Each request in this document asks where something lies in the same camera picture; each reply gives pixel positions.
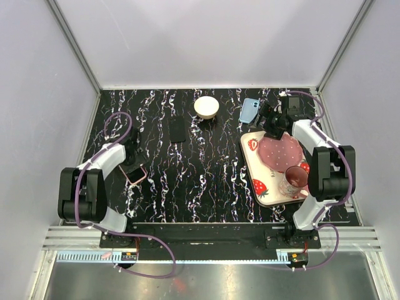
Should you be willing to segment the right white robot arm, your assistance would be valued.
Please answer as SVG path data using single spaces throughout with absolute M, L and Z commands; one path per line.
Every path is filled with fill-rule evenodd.
M 292 227 L 284 231 L 285 243 L 292 248 L 304 243 L 305 231 L 317 229 L 326 212 L 344 204 L 356 186 L 355 149 L 328 137 L 316 125 L 318 117 L 310 119 L 298 112 L 297 104 L 289 107 L 284 102 L 282 111 L 278 112 L 265 102 L 259 109 L 256 123 L 264 123 L 265 138 L 278 142 L 287 133 L 312 155 L 307 179 L 309 194 L 293 214 Z

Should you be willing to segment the light blue phone case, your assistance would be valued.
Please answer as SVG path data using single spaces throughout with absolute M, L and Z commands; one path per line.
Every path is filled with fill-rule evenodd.
M 250 124 L 258 115 L 259 100 L 245 98 L 239 115 L 239 121 L 244 124 Z

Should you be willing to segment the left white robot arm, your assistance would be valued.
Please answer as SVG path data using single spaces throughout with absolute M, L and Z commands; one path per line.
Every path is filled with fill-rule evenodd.
M 127 217 L 109 206 L 105 179 L 117 170 L 127 183 L 137 186 L 148 176 L 144 168 L 147 161 L 139 129 L 132 128 L 121 142 L 110 141 L 102 146 L 99 154 L 81 165 L 64 168 L 60 175 L 58 216 L 73 222 L 78 215 L 81 225 L 111 231 L 119 246 L 129 247 L 135 232 L 126 227 Z

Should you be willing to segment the black smartphone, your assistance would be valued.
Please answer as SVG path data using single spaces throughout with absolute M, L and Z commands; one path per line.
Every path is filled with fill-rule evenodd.
M 186 140 L 184 118 L 173 116 L 169 120 L 169 138 L 171 143 L 183 143 Z

